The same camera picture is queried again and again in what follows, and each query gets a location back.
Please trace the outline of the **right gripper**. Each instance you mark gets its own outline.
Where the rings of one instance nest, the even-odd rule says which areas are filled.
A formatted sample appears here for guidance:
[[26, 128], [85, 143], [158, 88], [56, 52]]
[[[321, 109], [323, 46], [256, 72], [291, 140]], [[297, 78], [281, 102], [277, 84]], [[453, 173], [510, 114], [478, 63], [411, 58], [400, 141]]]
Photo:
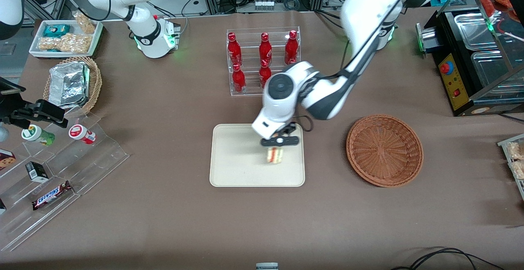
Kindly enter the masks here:
[[21, 94], [26, 89], [5, 78], [0, 78], [0, 116], [4, 124], [30, 126], [37, 109], [38, 121], [46, 121], [60, 128], [67, 128], [68, 120], [65, 110], [47, 100], [28, 102]]

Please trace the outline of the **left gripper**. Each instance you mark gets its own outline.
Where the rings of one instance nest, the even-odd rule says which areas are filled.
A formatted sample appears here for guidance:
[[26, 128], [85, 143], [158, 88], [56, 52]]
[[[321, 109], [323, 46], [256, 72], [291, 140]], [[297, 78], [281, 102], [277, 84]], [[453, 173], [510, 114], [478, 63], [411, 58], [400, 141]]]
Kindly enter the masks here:
[[251, 128], [262, 138], [262, 147], [277, 147], [278, 143], [298, 145], [300, 142], [299, 137], [291, 135], [296, 130], [296, 123], [293, 121], [287, 124], [275, 122], [260, 113]]

